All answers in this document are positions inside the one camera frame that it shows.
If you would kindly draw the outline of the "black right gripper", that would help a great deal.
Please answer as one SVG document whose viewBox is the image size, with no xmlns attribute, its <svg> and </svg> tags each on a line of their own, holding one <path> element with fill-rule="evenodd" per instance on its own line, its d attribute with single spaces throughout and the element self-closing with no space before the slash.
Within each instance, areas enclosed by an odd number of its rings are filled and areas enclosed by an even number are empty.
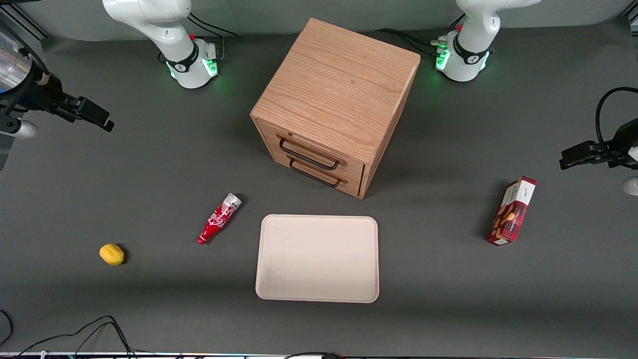
<svg viewBox="0 0 638 359">
<path fill-rule="evenodd" d="M 48 112 L 70 123 L 87 121 L 107 132 L 114 129 L 110 112 L 84 96 L 77 99 L 67 95 L 61 80 L 54 74 L 44 74 L 36 64 L 16 64 L 14 81 L 14 104 L 21 109 Z"/>
</svg>

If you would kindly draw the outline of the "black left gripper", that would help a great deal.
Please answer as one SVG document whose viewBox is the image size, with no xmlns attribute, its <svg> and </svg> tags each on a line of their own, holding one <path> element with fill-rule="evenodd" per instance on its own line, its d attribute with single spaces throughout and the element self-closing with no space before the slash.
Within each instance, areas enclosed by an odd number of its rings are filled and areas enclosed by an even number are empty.
<svg viewBox="0 0 638 359">
<path fill-rule="evenodd" d="M 638 168 L 637 163 L 638 119 L 635 118 L 621 125 L 612 138 L 612 152 L 616 155 L 619 166 L 629 169 Z M 605 144 L 595 141 L 584 141 L 563 150 L 560 159 L 561 170 L 569 170 L 575 166 L 587 164 L 603 164 L 613 161 L 611 152 Z"/>
</svg>

